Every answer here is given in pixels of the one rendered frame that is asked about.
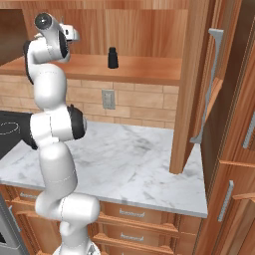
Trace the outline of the grey wall outlet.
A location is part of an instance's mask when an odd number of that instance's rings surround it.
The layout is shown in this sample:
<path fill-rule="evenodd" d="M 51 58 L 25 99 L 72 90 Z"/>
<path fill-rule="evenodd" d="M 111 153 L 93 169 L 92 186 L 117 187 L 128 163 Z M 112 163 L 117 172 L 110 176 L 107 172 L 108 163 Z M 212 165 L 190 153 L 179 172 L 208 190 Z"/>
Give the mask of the grey wall outlet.
<path fill-rule="evenodd" d="M 103 107 L 107 110 L 114 110 L 116 108 L 115 91 L 102 90 Z"/>

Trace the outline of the wooden wall cabinet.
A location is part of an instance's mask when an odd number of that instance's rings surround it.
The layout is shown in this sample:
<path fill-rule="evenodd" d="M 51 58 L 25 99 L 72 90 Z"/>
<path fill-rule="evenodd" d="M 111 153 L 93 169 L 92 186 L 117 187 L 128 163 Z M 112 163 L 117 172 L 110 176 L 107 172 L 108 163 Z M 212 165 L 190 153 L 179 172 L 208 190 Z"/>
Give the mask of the wooden wall cabinet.
<path fill-rule="evenodd" d="M 70 79 L 177 85 L 190 0 L 0 0 L 0 9 L 21 9 L 27 34 L 48 12 L 74 26 L 81 39 L 61 67 Z M 115 47 L 119 67 L 108 67 Z"/>

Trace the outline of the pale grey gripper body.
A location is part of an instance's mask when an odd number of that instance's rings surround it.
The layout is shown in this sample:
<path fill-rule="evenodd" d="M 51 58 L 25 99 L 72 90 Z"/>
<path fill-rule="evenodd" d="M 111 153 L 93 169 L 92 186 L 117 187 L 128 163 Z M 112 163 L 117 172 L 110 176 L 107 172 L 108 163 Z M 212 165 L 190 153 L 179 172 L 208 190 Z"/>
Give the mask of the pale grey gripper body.
<path fill-rule="evenodd" d="M 67 29 L 67 31 L 68 31 L 68 33 L 67 33 L 68 41 L 77 42 L 80 40 L 80 34 L 76 29 L 74 29 L 73 27 L 70 27 Z"/>

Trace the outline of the tall wooden cupboard door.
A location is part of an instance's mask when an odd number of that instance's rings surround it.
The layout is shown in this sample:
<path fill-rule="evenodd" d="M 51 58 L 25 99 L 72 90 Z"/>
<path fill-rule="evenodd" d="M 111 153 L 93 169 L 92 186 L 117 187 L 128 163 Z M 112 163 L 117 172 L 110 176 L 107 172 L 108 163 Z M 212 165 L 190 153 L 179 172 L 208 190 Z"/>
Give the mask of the tall wooden cupboard door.
<path fill-rule="evenodd" d="M 255 135 L 245 138 L 254 112 L 255 0 L 242 0 L 223 85 L 204 129 L 203 160 L 255 165 Z"/>

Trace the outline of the dark wooden cabinet door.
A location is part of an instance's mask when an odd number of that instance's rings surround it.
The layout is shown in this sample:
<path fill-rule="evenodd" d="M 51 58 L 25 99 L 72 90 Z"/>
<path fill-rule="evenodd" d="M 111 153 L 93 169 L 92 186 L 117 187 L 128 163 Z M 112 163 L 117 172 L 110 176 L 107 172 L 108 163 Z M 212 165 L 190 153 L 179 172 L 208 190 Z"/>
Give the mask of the dark wooden cabinet door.
<path fill-rule="evenodd" d="M 0 66 L 23 55 L 28 34 L 21 9 L 0 9 Z"/>

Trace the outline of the black shaker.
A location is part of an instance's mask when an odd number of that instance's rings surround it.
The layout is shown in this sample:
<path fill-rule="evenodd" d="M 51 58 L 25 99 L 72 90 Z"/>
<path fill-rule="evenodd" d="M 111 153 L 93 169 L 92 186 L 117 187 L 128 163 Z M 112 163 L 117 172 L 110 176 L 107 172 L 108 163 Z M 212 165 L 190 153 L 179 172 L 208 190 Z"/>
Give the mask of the black shaker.
<path fill-rule="evenodd" d="M 117 69 L 119 67 L 118 53 L 115 47 L 109 48 L 108 67 L 110 69 Z"/>

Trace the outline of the black hob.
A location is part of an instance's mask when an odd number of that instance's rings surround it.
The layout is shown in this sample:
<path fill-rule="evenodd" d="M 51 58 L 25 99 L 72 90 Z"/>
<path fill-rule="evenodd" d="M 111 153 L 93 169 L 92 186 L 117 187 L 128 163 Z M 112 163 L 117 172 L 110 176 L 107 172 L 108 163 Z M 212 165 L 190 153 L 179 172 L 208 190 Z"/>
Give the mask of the black hob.
<path fill-rule="evenodd" d="M 20 140 L 37 149 L 30 129 L 32 113 L 0 111 L 0 159 Z"/>

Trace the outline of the grey oven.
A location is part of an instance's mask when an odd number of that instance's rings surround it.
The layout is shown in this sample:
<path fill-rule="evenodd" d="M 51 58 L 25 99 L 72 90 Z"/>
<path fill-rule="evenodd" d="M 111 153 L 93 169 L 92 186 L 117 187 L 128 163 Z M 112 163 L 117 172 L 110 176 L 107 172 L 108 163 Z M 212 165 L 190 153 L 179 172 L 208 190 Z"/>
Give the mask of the grey oven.
<path fill-rule="evenodd" d="M 11 206 L 0 194 L 0 255 L 30 255 L 20 232 Z"/>

